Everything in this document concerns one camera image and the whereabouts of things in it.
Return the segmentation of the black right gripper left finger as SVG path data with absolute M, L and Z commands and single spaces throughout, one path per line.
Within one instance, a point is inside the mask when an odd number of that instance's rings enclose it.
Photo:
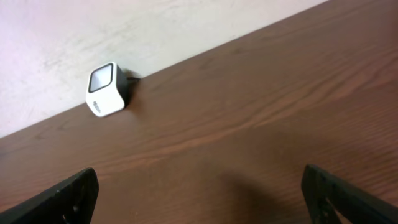
M 1 223 L 90 223 L 98 193 L 95 170 L 83 169 L 1 212 Z

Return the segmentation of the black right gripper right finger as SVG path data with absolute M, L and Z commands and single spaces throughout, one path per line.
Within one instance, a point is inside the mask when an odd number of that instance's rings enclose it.
M 301 189 L 312 223 L 397 223 L 397 207 L 308 164 Z

